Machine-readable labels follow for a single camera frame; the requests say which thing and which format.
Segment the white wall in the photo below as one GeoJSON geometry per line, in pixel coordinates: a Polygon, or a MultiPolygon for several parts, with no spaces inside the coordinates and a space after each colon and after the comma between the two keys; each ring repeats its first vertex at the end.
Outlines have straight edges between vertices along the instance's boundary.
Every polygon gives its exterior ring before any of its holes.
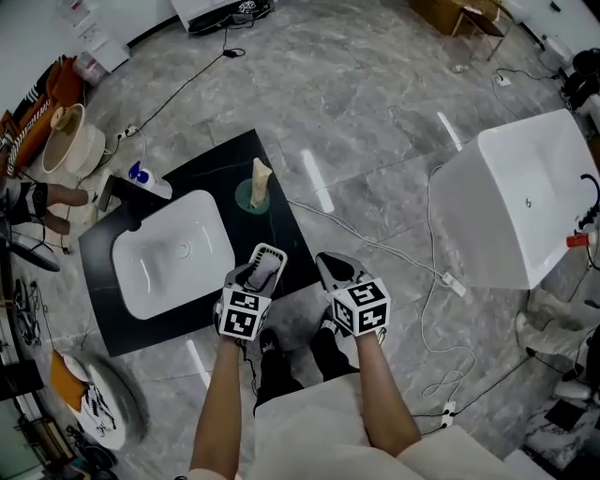
{"type": "MultiPolygon", "coordinates": [[[[170,0],[91,0],[124,43],[175,15],[170,0]]],[[[54,0],[0,0],[0,116],[14,112],[44,70],[61,54],[81,51],[54,0]]]]}
{"type": "Polygon", "coordinates": [[[517,2],[529,6],[531,18],[525,23],[539,38],[558,37],[573,53],[600,48],[600,22],[582,0],[554,0],[560,13],[550,8],[550,0],[517,2]]]}

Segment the human arm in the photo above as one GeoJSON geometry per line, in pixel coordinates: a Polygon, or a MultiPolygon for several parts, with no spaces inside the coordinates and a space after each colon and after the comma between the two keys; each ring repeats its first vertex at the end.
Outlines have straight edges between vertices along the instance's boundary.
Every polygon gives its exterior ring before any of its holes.
{"type": "Polygon", "coordinates": [[[234,338],[221,337],[189,465],[191,470],[209,470],[228,480],[237,474],[242,436],[239,351],[234,338]]]}
{"type": "Polygon", "coordinates": [[[392,457],[421,440],[374,332],[356,337],[363,420],[371,445],[392,457]]]}

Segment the black pants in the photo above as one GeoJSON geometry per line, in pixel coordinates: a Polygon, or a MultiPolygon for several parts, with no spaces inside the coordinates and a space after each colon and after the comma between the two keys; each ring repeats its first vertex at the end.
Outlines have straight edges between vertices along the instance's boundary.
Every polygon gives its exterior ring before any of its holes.
{"type": "MultiPolygon", "coordinates": [[[[339,351],[334,333],[329,328],[322,328],[315,334],[310,342],[310,349],[324,382],[359,371],[358,368],[350,365],[348,357],[339,351]]],[[[292,376],[287,359],[274,350],[269,350],[262,355],[261,372],[261,387],[255,409],[273,398],[304,388],[292,376]]]]}
{"type": "Polygon", "coordinates": [[[571,108],[575,110],[583,105],[591,95],[600,91],[600,83],[595,74],[584,77],[575,72],[567,79],[562,91],[569,97],[571,108]]]}

